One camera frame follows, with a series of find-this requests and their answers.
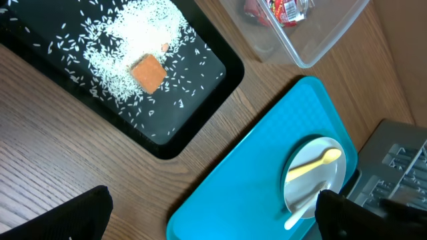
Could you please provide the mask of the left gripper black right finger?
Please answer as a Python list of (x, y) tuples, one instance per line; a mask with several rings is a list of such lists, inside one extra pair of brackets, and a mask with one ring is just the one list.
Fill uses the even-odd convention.
[(331, 190), (316, 202), (315, 218), (323, 240), (426, 238), (426, 211), (407, 206), (417, 192), (399, 189), (391, 199), (381, 198), (380, 214), (371, 212)]

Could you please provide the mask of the yellow plastic spoon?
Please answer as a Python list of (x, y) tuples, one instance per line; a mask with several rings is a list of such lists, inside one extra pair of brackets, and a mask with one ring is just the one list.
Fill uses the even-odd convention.
[(338, 158), (340, 158), (341, 155), (342, 155), (342, 152), (337, 148), (328, 149), (318, 160), (312, 161), (310, 163), (306, 163), (304, 165), (300, 165), (298, 167), (295, 167), (289, 170), (288, 174), (286, 175), (285, 182), (288, 183), (290, 181), (293, 181), (294, 179), (301, 177), (302, 175), (306, 174), (307, 172), (321, 165), (330, 164), (336, 161)]

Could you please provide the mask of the white plastic fork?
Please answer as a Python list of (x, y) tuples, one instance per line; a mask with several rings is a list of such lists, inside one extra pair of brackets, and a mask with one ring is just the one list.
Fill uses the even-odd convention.
[(284, 223), (284, 229), (290, 230), (304, 215), (304, 213), (316, 202), (319, 193), (311, 196), (299, 209), (292, 213), (288, 220)]

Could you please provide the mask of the orange food cube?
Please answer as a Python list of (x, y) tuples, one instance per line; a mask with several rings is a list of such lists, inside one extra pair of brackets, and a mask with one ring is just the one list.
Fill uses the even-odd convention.
[(131, 75), (140, 84), (141, 88), (151, 95), (162, 84), (167, 73), (153, 55), (147, 54), (133, 66)]

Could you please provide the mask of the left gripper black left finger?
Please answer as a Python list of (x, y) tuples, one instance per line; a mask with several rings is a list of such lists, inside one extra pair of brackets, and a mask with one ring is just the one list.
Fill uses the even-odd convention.
[(113, 210), (104, 185), (1, 234), (1, 240), (101, 239)]

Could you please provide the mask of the red snack wrapper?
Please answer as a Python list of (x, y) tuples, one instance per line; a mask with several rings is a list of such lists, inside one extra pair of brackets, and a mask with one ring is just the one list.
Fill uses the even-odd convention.
[[(314, 8), (314, 0), (262, 0), (281, 27), (295, 27)], [(270, 20), (258, 0), (246, 0), (244, 13), (260, 25), (268, 26)]]

